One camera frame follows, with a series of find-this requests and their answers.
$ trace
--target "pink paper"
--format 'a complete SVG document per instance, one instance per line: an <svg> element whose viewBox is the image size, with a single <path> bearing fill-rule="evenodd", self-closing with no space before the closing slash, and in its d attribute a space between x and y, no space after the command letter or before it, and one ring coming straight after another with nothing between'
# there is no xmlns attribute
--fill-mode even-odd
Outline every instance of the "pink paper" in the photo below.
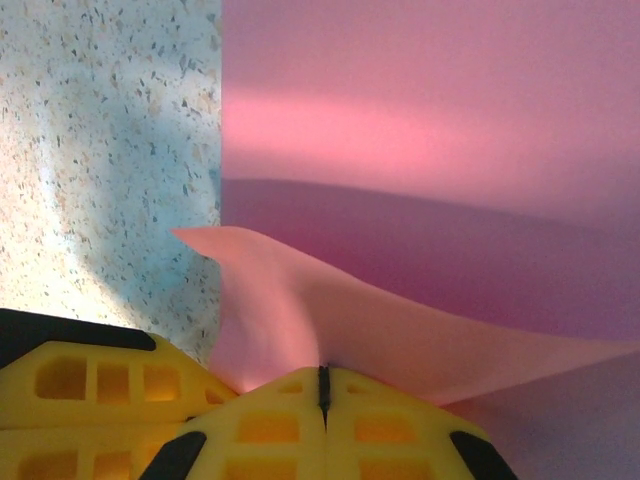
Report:
<svg viewBox="0 0 640 480"><path fill-rule="evenodd" d="M640 339L640 4L234 0L225 225L494 325Z"/></svg>
<svg viewBox="0 0 640 480"><path fill-rule="evenodd" d="M329 363L444 404L640 346L526 333L451 315L245 229L174 232L222 267L225 311L210 367L239 392Z"/></svg>

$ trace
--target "black rubber strip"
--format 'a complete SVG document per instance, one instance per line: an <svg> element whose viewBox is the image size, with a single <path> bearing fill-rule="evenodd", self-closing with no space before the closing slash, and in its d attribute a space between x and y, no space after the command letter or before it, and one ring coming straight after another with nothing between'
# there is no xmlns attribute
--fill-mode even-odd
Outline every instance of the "black rubber strip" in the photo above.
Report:
<svg viewBox="0 0 640 480"><path fill-rule="evenodd" d="M491 443L467 432L450 438L475 480L518 480Z"/></svg>
<svg viewBox="0 0 640 480"><path fill-rule="evenodd" d="M327 429L329 408L331 408L331 376L329 367L318 368L318 406L322 410L324 429Z"/></svg>
<svg viewBox="0 0 640 480"><path fill-rule="evenodd" d="M156 342L142 330L0 309L0 369L54 341L149 352L156 349Z"/></svg>
<svg viewBox="0 0 640 480"><path fill-rule="evenodd" d="M140 480L186 480L207 441L202 432L188 432L165 443Z"/></svg>

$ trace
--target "speckled countertop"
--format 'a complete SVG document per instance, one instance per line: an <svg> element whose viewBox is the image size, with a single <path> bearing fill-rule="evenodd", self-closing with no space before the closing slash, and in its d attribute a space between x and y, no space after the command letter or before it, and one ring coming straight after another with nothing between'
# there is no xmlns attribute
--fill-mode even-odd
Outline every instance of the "speckled countertop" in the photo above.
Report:
<svg viewBox="0 0 640 480"><path fill-rule="evenodd" d="M200 360L214 262L220 0L0 0L0 305L169 337Z"/></svg>

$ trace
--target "square cutout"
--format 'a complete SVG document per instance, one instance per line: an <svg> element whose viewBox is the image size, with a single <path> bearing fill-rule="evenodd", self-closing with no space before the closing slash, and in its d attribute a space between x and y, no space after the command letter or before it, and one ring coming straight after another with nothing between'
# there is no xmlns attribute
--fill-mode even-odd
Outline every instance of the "square cutout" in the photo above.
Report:
<svg viewBox="0 0 640 480"><path fill-rule="evenodd" d="M180 374L175 368L144 366L144 399L147 402L170 402L180 398Z"/></svg>
<svg viewBox="0 0 640 480"><path fill-rule="evenodd" d="M36 375L36 395L56 400L84 400L87 388L87 361L58 357L44 364Z"/></svg>
<svg viewBox="0 0 640 480"><path fill-rule="evenodd" d="M78 452L37 455L20 465L20 480L76 480Z"/></svg>
<svg viewBox="0 0 640 480"><path fill-rule="evenodd" d="M350 383L349 385L347 385L347 392L352 395L365 395L369 393L368 390L361 387L360 385L356 385L355 383Z"/></svg>
<svg viewBox="0 0 640 480"><path fill-rule="evenodd" d="M98 403L129 403L129 369L126 365L98 364Z"/></svg>
<svg viewBox="0 0 640 480"><path fill-rule="evenodd" d="M297 480L294 460L243 460L227 463L224 480Z"/></svg>
<svg viewBox="0 0 640 480"><path fill-rule="evenodd" d="M98 455L93 463L93 480L131 480L129 452Z"/></svg>
<svg viewBox="0 0 640 480"><path fill-rule="evenodd" d="M204 397L207 399L209 405L220 405L224 403L222 399L210 388L204 391Z"/></svg>
<svg viewBox="0 0 640 480"><path fill-rule="evenodd" d="M413 443L415 431L406 418L389 414L359 416L355 421L356 441L364 443Z"/></svg>
<svg viewBox="0 0 640 480"><path fill-rule="evenodd" d="M282 412L249 413L240 419L241 443L294 443L300 440L298 419Z"/></svg>
<svg viewBox="0 0 640 480"><path fill-rule="evenodd" d="M426 462L412 459L361 460L360 480L434 480Z"/></svg>
<svg viewBox="0 0 640 480"><path fill-rule="evenodd" d="M300 382L288 383L280 387L278 393L302 393L302 384Z"/></svg>

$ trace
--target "yellow plastic object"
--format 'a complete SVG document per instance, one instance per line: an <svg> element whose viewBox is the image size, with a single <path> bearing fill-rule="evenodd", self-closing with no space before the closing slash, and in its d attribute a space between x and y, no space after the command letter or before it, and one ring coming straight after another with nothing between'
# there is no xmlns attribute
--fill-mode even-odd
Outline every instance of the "yellow plastic object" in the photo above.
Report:
<svg viewBox="0 0 640 480"><path fill-rule="evenodd" d="M327 478L474 480L449 435L479 427L357 373L331 370Z"/></svg>
<svg viewBox="0 0 640 480"><path fill-rule="evenodd" d="M2 480L133 480L180 424L0 430Z"/></svg>
<svg viewBox="0 0 640 480"><path fill-rule="evenodd" d="M191 420L179 435L203 432L207 440L186 478L323 480L325 430L317 404L318 369L305 368Z"/></svg>
<svg viewBox="0 0 640 480"><path fill-rule="evenodd" d="M236 394L162 337L153 351L48 341L0 369L0 429L182 422Z"/></svg>
<svg viewBox="0 0 640 480"><path fill-rule="evenodd" d="M186 423L141 480L516 478L461 418L351 371L322 383L302 369Z"/></svg>

